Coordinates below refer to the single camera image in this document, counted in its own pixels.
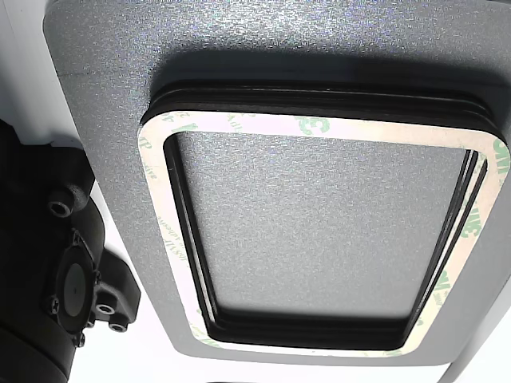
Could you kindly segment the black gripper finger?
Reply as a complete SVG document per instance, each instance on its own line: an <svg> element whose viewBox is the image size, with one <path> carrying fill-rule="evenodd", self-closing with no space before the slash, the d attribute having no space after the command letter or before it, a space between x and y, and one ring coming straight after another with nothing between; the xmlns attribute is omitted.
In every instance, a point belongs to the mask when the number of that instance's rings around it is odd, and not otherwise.
<svg viewBox="0 0 511 383"><path fill-rule="evenodd" d="M85 343L105 249L94 181L83 150L1 123L1 323L31 341Z"/></svg>

